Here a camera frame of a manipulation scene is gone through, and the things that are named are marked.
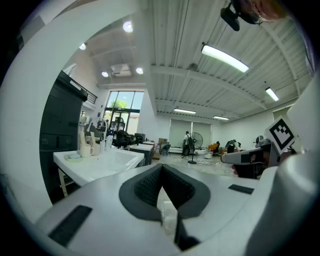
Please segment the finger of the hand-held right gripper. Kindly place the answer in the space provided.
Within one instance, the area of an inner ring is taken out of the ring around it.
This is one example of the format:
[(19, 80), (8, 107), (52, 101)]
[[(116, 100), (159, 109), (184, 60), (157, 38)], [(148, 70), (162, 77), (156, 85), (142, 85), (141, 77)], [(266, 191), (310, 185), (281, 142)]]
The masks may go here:
[(225, 153), (221, 156), (221, 162), (225, 164), (241, 164), (241, 152)]

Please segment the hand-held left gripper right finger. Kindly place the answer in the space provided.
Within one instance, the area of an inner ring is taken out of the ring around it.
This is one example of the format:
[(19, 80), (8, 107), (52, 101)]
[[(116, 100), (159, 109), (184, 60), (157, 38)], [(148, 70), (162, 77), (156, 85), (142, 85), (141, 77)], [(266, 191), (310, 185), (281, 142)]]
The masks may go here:
[(205, 184), (206, 190), (195, 191), (202, 202), (208, 202), (199, 215), (182, 219), (187, 234), (198, 244), (189, 252), (244, 252), (261, 215), (261, 184), (258, 180), (215, 175), (178, 165), (172, 168)]

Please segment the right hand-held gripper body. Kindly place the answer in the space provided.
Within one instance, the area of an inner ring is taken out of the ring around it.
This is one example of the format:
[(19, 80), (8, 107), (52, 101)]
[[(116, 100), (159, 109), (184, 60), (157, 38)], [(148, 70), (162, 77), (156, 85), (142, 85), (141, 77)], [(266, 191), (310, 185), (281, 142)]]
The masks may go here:
[(264, 170), (279, 166), (285, 159), (297, 154), (293, 148), (296, 136), (282, 116), (265, 131), (265, 137), (260, 135), (256, 138), (254, 149), (241, 152), (244, 162), (232, 165), (233, 173), (239, 178), (259, 179)]

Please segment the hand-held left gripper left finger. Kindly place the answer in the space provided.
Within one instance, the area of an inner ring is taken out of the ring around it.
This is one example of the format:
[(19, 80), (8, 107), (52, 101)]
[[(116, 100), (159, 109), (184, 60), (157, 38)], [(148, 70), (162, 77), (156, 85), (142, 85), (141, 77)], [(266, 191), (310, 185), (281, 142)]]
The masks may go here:
[(36, 222), (49, 235), (78, 205), (91, 212), (67, 249), (82, 256), (176, 256), (180, 249), (165, 235), (159, 221), (138, 219), (119, 199), (121, 185), (147, 171), (150, 166), (134, 168), (91, 181), (54, 204)]

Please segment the grey roller blind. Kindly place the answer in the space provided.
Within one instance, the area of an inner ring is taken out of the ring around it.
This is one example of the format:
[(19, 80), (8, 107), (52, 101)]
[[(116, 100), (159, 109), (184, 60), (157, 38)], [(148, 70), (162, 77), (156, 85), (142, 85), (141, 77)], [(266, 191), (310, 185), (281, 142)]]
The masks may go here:
[(206, 123), (191, 122), (171, 119), (168, 142), (172, 147), (182, 148), (186, 131), (199, 133), (203, 138), (203, 147), (211, 144), (211, 125)]

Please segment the white shampoo bottle blue cap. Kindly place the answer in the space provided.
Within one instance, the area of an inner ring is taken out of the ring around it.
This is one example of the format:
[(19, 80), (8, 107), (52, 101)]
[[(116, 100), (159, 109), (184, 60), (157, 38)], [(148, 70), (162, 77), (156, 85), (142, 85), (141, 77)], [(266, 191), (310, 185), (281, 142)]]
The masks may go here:
[(113, 134), (110, 132), (106, 136), (104, 150), (109, 151), (112, 148), (112, 144), (113, 144)]

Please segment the dark table white top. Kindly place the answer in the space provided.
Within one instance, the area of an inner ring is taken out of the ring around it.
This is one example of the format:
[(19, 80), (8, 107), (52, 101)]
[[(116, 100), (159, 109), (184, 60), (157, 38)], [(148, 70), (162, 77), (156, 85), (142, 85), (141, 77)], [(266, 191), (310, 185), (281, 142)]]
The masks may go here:
[(140, 143), (139, 145), (134, 144), (129, 146), (129, 151), (144, 154), (145, 166), (152, 164), (152, 158), (153, 158), (153, 152), (154, 152), (153, 145), (144, 144), (144, 143)]

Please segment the black massage chair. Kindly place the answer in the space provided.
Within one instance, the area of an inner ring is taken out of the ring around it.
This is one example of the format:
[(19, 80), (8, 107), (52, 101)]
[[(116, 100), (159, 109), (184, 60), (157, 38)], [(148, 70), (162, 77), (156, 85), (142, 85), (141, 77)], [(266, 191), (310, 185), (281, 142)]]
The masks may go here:
[(124, 130), (114, 132), (112, 145), (120, 149), (121, 147), (126, 148), (127, 146), (134, 145), (137, 143), (137, 139), (134, 135), (128, 134)]

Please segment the black mesh office chair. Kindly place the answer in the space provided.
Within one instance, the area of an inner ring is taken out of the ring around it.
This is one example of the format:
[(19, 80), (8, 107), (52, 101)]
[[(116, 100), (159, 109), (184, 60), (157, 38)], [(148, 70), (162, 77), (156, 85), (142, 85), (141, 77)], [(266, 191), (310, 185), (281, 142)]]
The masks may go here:
[(115, 117), (115, 119), (111, 122), (110, 124), (110, 128), (113, 130), (113, 131), (124, 131), (125, 130), (125, 122), (123, 120), (122, 117)]

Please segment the dark grey tall appliance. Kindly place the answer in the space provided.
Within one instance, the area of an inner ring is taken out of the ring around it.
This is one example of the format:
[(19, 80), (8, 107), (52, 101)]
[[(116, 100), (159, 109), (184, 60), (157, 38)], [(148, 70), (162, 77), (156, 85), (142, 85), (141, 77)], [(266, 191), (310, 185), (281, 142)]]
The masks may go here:
[(64, 197), (54, 152), (76, 151), (80, 113), (88, 93), (61, 71), (43, 111), (39, 133), (39, 158), (46, 191), (52, 204)]

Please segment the tall glass window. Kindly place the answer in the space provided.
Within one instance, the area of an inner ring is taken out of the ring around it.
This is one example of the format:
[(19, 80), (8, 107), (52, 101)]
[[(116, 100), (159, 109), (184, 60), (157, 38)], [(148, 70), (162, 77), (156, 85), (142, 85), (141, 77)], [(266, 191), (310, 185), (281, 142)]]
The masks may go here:
[(115, 117), (121, 117), (125, 123), (125, 130), (135, 135), (138, 129), (140, 111), (144, 97), (143, 91), (111, 91), (105, 106), (104, 116), (108, 120), (109, 128)]

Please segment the black mezzanine railing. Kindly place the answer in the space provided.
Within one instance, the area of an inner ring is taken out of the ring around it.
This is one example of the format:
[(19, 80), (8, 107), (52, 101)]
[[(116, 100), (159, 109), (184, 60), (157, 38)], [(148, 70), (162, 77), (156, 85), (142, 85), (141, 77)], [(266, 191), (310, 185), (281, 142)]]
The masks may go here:
[(87, 101), (94, 105), (98, 97), (88, 90), (86, 92), (87, 92)]

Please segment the ceiling air conditioner cassette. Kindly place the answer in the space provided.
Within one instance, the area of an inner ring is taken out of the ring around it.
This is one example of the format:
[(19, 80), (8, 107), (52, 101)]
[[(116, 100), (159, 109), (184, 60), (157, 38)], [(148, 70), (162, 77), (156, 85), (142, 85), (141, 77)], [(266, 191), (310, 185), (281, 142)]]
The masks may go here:
[(130, 77), (132, 75), (130, 66), (126, 63), (111, 66), (112, 75), (115, 77)]

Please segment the black pedestal fan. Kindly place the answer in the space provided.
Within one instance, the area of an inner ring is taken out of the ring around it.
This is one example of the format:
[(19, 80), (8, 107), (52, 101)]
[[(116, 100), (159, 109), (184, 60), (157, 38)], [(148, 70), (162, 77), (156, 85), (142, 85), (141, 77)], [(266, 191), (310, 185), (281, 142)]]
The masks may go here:
[(196, 150), (200, 150), (203, 145), (203, 137), (197, 132), (192, 132), (188, 139), (189, 153), (192, 155), (191, 160), (188, 161), (189, 164), (196, 164), (194, 161), (194, 154)]

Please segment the white sink stand frame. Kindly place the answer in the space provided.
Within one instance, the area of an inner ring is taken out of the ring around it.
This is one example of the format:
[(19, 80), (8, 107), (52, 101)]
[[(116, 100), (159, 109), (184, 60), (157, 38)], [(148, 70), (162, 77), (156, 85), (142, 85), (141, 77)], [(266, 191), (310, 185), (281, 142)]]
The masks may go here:
[(72, 185), (75, 182), (68, 175), (66, 175), (60, 168), (58, 168), (58, 175), (60, 187), (62, 189), (64, 197), (66, 198), (68, 196), (67, 186)]

